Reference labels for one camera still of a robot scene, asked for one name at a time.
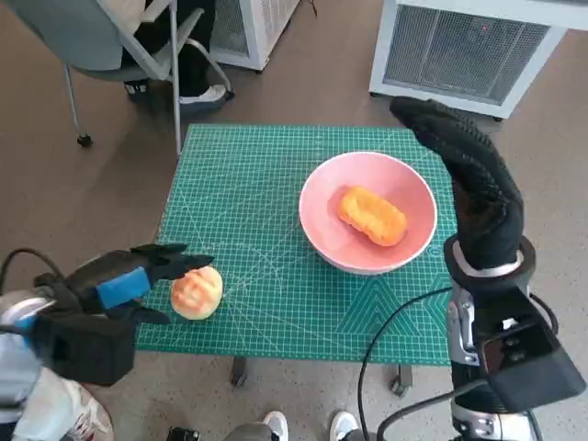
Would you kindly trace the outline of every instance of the gray chair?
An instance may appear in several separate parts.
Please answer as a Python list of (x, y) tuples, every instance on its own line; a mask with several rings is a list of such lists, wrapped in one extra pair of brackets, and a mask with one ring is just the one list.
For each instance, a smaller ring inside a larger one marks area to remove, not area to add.
[[(177, 54), (184, 44), (196, 47), (219, 74), (228, 91), (228, 98), (234, 95), (231, 82), (211, 58), (206, 49), (189, 38), (198, 19), (204, 13), (195, 9), (190, 17), (178, 28), (176, 21), (177, 0), (153, 0), (149, 7), (137, 17), (135, 28), (140, 22), (153, 22), (169, 7), (171, 35), (168, 43), (157, 53), (150, 54), (134, 38), (134, 28), (127, 17), (119, 16), (105, 0), (0, 0), (63, 61), (68, 87), (73, 124), (78, 132), (78, 143), (91, 145), (92, 139), (83, 129), (77, 116), (70, 66), (76, 71), (105, 81), (126, 82), (151, 78), (167, 80), (172, 78), (174, 89), (175, 149), (179, 155), (182, 149), (179, 108), (179, 79)], [(122, 67), (122, 51), (126, 49), (137, 63), (136, 66)]]

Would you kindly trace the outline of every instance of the orange bread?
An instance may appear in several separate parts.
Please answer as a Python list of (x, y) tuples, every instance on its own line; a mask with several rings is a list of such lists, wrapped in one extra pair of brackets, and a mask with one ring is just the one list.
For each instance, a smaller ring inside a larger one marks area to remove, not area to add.
[(339, 218), (381, 246), (400, 242), (408, 225), (404, 213), (363, 187), (352, 187), (344, 194)]
[(222, 277), (212, 266), (188, 271), (172, 284), (174, 311), (189, 320), (209, 317), (222, 297)]

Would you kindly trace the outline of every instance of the white appliance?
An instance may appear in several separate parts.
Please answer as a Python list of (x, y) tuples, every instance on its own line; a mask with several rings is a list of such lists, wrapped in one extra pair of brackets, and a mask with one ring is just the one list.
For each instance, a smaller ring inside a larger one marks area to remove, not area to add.
[(588, 5), (540, 0), (384, 0), (369, 91), (508, 118)]
[(217, 61), (262, 71), (299, 0), (217, 0), (210, 53)]

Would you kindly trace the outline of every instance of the gray floor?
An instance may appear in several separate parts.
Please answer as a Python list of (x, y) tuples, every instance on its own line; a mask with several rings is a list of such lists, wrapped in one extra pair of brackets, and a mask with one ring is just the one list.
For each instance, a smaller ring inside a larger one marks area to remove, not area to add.
[[(303, 4), (263, 75), (229, 70), (238, 96), (208, 121), (395, 126), (384, 99), (367, 93), (379, 1)], [(526, 197), (526, 234), (538, 249), (533, 279), (561, 320), (561, 339), (588, 377), (584, 287), (588, 285), (588, 34), (569, 32), (513, 116), (482, 119)], [(119, 85), (74, 78), (96, 145), (80, 150), (59, 63), (0, 6), (0, 253), (45, 250), (70, 270), (112, 248), (149, 242), (175, 168), (169, 117), (138, 111)], [(40, 271), (22, 258), (9, 287)], [(278, 408), (292, 439), (324, 440), (333, 411), (356, 410), (358, 366), (260, 360), (246, 389), (227, 384), (222, 357), (139, 354), (134, 371), (100, 390), (118, 440), (163, 440), (170, 424), (217, 440)], [(404, 401), (383, 387), (386, 368), (367, 375), (372, 427), (399, 406), (447, 390), (446, 368), (416, 369)], [(538, 411), (546, 439), (588, 439), (588, 395)], [(389, 439), (449, 439), (446, 405), (390, 430)]]

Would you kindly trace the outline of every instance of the grid lines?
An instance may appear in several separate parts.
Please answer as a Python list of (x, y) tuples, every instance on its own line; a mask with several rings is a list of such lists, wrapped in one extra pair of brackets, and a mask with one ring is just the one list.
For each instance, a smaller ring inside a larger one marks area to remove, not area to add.
[[(437, 230), (410, 264), (380, 277), (343, 273), (324, 262), (300, 227), (298, 200), (309, 174), (350, 151), (376, 151), (417, 170), (435, 193)], [(409, 130), (191, 125), (167, 200), (158, 242), (211, 254), (224, 297), (206, 321), (175, 314), (169, 282), (146, 296), (172, 325), (143, 324), (143, 350), (359, 361), (378, 327), (404, 303), (448, 286), (443, 242), (456, 230), (443, 163)], [(402, 312), (381, 337), (377, 362), (447, 364), (447, 295)]]

